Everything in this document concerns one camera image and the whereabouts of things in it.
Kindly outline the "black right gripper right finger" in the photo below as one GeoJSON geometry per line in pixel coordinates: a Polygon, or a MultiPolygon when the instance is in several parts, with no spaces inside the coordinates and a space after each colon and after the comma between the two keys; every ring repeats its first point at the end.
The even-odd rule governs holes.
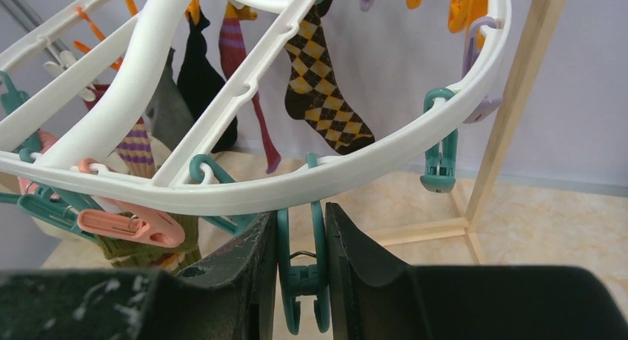
{"type": "Polygon", "coordinates": [[[625,339],[590,271],[557,265],[411,265],[326,206],[335,339],[625,339]]]}

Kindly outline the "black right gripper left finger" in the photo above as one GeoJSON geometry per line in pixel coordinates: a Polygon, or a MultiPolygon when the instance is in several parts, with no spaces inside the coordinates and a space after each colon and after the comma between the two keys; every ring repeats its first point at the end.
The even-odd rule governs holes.
{"type": "Polygon", "coordinates": [[[209,256],[159,268],[7,271],[3,339],[270,339],[277,215],[209,256]]]}

